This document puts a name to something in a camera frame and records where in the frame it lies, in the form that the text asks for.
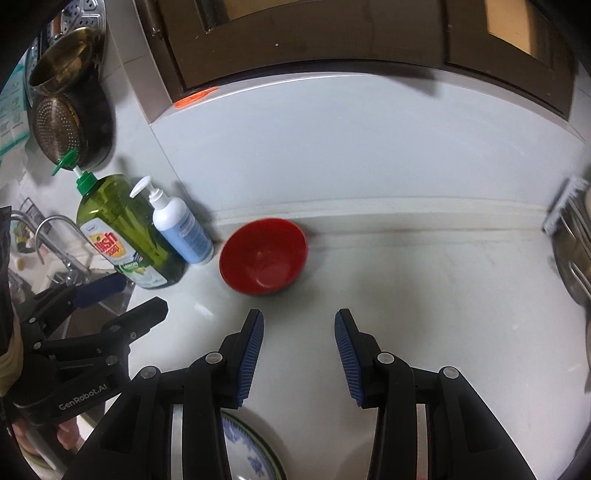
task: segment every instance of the wall cabinet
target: wall cabinet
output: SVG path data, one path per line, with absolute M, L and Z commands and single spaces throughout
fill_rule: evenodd
M 568 117 L 573 57 L 528 0 L 135 0 L 173 100 L 326 60 L 391 61 L 494 82 Z

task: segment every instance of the sink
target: sink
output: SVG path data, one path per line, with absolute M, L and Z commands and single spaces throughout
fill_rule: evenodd
M 90 274 L 89 281 L 98 280 L 114 273 L 114 270 L 95 270 Z M 64 280 L 63 272 L 56 272 L 51 279 L 52 282 L 61 283 Z M 111 295 L 106 300 L 99 302 L 87 309 L 77 309 L 70 318 L 54 332 L 52 338 L 58 334 L 58 338 L 73 338 L 84 335 L 99 333 L 101 327 L 127 311 L 129 300 L 134 292 L 134 285 L 127 284 L 125 290 L 121 293 Z

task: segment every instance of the green bottle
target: green bottle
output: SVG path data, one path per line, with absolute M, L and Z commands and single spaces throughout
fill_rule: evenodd
M 132 186 L 123 175 L 98 180 L 76 166 L 78 152 L 69 151 L 51 174 L 73 167 L 82 195 L 76 224 L 94 247 L 138 287 L 173 285 L 186 262 L 152 223 L 152 208 L 142 196 L 129 198 Z

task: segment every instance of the blue lotion bottle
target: blue lotion bottle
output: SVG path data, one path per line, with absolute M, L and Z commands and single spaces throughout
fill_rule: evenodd
M 137 196 L 142 190 L 150 191 L 154 207 L 154 226 L 170 245 L 192 265 L 204 265 L 213 257 L 213 243 L 203 227 L 178 197 L 168 197 L 152 185 L 151 177 L 141 179 L 129 194 Z

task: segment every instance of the screw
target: screw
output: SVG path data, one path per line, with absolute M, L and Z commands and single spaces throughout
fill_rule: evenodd
M 218 364 L 219 362 L 222 361 L 222 359 L 223 359 L 223 356 L 220 352 L 208 353 L 205 356 L 205 361 L 211 365 Z
M 443 369 L 443 375 L 445 375 L 447 378 L 451 378 L 453 380 L 454 378 L 457 378 L 460 376 L 460 372 L 457 371 L 456 368 L 445 367 Z
M 393 364 L 394 363 L 394 355 L 388 352 L 382 352 L 378 355 L 378 362 L 381 364 Z
M 158 373 L 158 369 L 156 367 L 143 367 L 143 369 L 139 372 L 139 376 L 148 379 L 152 378 L 156 373 Z

